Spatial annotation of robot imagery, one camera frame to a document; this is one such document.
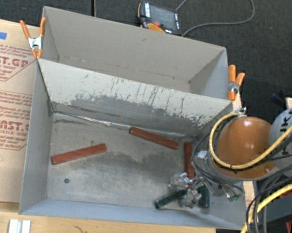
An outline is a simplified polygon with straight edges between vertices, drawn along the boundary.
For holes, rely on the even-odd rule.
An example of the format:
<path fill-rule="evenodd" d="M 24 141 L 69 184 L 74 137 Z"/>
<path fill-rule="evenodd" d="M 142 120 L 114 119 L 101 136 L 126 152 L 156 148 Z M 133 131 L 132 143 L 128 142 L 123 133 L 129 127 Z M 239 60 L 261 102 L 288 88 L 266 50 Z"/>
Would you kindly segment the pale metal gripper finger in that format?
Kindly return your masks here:
<path fill-rule="evenodd" d="M 176 173 L 171 176 L 169 183 L 169 190 L 181 191 L 188 188 L 191 180 L 188 178 L 188 175 L 184 173 Z"/>
<path fill-rule="evenodd" d="M 192 209 L 199 204 L 202 199 L 202 195 L 195 189 L 188 189 L 186 194 L 180 200 L 180 205 L 184 208 Z"/>

